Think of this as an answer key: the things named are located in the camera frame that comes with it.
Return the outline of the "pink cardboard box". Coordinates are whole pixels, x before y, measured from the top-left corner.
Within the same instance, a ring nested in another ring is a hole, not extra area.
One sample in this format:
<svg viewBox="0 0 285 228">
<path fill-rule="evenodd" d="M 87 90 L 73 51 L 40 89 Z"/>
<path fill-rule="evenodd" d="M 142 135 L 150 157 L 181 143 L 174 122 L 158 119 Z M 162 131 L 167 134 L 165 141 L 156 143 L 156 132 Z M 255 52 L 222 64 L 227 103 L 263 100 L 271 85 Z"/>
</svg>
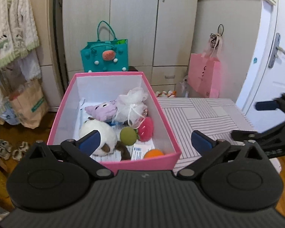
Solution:
<svg viewBox="0 0 285 228">
<path fill-rule="evenodd" d="M 181 150 L 142 72 L 78 73 L 70 81 L 49 145 L 79 140 L 92 130 L 101 141 L 85 153 L 112 172 L 172 170 Z"/>
</svg>

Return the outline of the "green soft ball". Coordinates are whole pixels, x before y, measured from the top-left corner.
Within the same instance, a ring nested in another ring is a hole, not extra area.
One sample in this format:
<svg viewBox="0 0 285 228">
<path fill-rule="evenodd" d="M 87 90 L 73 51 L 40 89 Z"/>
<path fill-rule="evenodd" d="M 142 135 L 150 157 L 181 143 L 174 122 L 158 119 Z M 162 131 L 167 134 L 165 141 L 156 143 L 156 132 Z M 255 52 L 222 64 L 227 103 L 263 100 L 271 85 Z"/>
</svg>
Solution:
<svg viewBox="0 0 285 228">
<path fill-rule="evenodd" d="M 120 131 L 119 135 L 120 141 L 125 144 L 126 146 L 132 146 L 137 141 L 137 133 L 131 127 L 124 127 Z"/>
</svg>

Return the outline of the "brown paper bag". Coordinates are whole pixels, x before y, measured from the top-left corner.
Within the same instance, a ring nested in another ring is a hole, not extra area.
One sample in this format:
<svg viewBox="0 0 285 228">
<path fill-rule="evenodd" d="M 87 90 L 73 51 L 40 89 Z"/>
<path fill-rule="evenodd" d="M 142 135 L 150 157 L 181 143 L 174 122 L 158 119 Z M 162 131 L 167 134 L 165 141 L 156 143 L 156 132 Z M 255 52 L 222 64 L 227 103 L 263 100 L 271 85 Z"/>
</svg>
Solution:
<svg viewBox="0 0 285 228">
<path fill-rule="evenodd" d="M 35 129 L 40 125 L 49 109 L 38 79 L 21 85 L 11 93 L 9 102 L 20 123 L 30 129 Z"/>
</svg>

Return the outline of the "pink paper gift bag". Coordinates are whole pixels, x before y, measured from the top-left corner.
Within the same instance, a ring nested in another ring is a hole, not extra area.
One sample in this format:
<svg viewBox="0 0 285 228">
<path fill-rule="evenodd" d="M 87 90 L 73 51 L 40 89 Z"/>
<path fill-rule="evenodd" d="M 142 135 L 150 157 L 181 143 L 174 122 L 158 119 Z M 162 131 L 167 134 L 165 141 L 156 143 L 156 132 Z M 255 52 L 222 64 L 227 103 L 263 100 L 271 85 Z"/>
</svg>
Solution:
<svg viewBox="0 0 285 228">
<path fill-rule="evenodd" d="M 188 84 L 200 97 L 218 98 L 221 89 L 222 37 L 217 49 L 211 48 L 210 38 L 202 53 L 191 54 L 188 68 Z"/>
</svg>

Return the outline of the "fluffy slippers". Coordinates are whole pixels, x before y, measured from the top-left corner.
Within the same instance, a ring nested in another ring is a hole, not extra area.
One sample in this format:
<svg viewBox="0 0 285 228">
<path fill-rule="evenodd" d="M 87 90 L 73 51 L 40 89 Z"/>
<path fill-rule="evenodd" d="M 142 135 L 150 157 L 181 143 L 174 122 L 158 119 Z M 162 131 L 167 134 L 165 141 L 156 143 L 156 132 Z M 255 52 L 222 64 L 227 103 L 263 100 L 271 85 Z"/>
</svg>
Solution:
<svg viewBox="0 0 285 228">
<path fill-rule="evenodd" d="M 0 139 L 0 158 L 8 160 L 12 158 L 15 161 L 20 161 L 30 149 L 30 144 L 23 141 L 17 148 L 13 148 L 8 141 Z"/>
</svg>

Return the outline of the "blue wet wipes pack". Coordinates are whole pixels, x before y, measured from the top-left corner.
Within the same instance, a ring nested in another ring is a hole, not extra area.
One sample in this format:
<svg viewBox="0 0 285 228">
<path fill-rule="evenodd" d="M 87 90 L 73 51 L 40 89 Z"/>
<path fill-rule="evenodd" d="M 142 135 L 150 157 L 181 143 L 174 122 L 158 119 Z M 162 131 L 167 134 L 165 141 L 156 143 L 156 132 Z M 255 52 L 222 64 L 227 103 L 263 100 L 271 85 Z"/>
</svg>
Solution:
<svg viewBox="0 0 285 228">
<path fill-rule="evenodd" d="M 85 108 L 85 98 L 82 98 L 79 102 L 79 128 L 78 128 L 78 133 L 80 133 L 82 124 L 83 124 L 83 118 L 84 118 L 84 108 Z"/>
</svg>

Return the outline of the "orange soft ball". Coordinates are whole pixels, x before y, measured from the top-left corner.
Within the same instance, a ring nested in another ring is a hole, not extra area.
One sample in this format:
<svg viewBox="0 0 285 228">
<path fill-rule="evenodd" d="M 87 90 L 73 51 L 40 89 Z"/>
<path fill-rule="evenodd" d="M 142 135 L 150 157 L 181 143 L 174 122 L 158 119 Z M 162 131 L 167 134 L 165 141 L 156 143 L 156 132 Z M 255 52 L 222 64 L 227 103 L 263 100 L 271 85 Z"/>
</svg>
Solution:
<svg viewBox="0 0 285 228">
<path fill-rule="evenodd" d="M 155 158 L 161 156 L 164 156 L 164 153 L 162 151 L 160 151 L 159 149 L 152 149 L 147 151 L 143 156 L 143 158 L 146 159 L 146 158 Z"/>
</svg>

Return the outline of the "purple plush toy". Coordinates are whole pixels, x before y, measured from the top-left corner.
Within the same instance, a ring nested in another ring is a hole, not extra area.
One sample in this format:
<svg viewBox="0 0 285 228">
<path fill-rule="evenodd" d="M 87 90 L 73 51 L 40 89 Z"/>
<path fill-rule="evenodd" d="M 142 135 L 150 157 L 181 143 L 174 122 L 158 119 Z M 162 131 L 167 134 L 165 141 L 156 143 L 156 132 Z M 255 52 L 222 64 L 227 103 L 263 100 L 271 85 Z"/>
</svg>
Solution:
<svg viewBox="0 0 285 228">
<path fill-rule="evenodd" d="M 111 100 L 97 105 L 85 107 L 86 113 L 98 121 L 109 121 L 117 113 L 116 101 Z"/>
</svg>

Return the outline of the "black suitcase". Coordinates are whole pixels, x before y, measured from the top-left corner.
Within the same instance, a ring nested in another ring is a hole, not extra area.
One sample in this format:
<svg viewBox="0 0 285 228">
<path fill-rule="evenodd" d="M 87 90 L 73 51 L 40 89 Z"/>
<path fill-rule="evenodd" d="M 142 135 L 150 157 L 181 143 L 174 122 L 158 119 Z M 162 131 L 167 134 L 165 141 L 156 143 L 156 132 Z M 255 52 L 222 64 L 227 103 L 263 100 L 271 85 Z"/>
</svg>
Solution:
<svg viewBox="0 0 285 228">
<path fill-rule="evenodd" d="M 134 67 L 134 66 L 129 66 L 128 71 L 129 71 L 129 72 L 138 72 L 138 70 L 137 70 L 136 67 Z"/>
</svg>

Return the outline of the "white wardrobe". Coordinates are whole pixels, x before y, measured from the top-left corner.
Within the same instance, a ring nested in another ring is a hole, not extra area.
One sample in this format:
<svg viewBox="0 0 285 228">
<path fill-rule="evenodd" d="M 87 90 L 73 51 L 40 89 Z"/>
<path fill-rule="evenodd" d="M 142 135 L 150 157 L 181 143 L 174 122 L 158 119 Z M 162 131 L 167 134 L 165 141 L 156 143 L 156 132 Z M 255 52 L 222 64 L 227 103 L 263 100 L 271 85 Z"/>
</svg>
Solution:
<svg viewBox="0 0 285 228">
<path fill-rule="evenodd" d="M 49 0 L 64 88 L 83 71 L 88 41 L 128 40 L 129 65 L 144 72 L 157 90 L 177 84 L 190 54 L 200 53 L 211 33 L 223 33 L 220 96 L 244 108 L 259 85 L 273 38 L 277 4 L 267 0 Z"/>
</svg>

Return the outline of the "white brown plush cat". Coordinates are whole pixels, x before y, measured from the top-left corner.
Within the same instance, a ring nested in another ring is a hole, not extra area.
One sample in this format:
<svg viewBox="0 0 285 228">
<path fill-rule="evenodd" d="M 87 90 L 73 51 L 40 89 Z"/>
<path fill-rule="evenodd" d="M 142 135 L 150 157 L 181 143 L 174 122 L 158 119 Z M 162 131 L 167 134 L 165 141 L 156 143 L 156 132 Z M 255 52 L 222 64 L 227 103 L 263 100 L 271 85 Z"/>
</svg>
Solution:
<svg viewBox="0 0 285 228">
<path fill-rule="evenodd" d="M 130 153 L 117 137 L 114 129 L 104 121 L 89 117 L 84 122 L 79 133 L 79 149 L 92 157 L 104 157 L 116 150 L 121 154 L 121 160 L 130 160 Z"/>
</svg>

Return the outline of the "colourful cartoon gift bag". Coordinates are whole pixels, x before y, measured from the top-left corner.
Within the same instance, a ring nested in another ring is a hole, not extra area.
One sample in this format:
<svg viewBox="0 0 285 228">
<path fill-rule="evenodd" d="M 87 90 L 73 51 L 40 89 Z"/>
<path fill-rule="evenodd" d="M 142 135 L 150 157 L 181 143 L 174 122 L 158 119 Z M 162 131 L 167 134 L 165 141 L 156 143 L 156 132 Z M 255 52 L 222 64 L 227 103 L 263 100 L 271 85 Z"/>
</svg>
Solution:
<svg viewBox="0 0 285 228">
<path fill-rule="evenodd" d="M 176 97 L 177 92 L 176 91 L 156 91 L 155 95 L 156 97 L 164 97 L 164 98 L 175 98 Z"/>
</svg>

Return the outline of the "white door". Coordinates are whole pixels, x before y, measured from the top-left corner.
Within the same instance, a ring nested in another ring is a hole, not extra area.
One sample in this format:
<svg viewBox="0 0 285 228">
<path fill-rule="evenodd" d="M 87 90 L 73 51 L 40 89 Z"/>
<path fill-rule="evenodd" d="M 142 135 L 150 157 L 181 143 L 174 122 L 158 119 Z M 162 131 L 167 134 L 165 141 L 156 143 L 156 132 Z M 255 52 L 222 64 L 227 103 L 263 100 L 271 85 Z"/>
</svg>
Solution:
<svg viewBox="0 0 285 228">
<path fill-rule="evenodd" d="M 263 132 L 285 121 L 280 110 L 257 111 L 255 104 L 285 93 L 285 0 L 263 2 L 252 61 L 236 101 L 253 128 Z"/>
</svg>

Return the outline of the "small tissue pack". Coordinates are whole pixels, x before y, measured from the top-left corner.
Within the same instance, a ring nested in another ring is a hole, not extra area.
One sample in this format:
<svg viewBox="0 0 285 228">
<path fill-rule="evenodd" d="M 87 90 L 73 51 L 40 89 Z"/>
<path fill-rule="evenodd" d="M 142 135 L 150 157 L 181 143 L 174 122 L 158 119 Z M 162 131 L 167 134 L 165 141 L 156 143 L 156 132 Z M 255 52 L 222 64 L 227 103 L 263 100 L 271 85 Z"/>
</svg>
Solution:
<svg viewBox="0 0 285 228">
<path fill-rule="evenodd" d="M 131 160 L 142 160 L 145 154 L 154 148 L 155 147 L 152 139 L 147 142 L 141 142 L 137 140 L 137 142 L 133 145 Z"/>
</svg>

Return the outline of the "hanging cream green robe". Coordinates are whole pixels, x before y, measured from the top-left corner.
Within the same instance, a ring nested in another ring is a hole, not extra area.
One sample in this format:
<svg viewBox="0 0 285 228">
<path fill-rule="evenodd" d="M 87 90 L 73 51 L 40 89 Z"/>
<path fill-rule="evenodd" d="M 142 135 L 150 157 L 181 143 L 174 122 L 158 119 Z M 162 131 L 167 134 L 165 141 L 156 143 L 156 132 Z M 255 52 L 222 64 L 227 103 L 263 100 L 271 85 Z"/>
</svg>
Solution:
<svg viewBox="0 0 285 228">
<path fill-rule="evenodd" d="M 11 63 L 16 63 L 26 81 L 40 79 L 35 51 L 39 45 L 30 0 L 0 0 L 0 73 Z M 3 81 L 0 78 L 0 115 L 6 110 Z"/>
</svg>

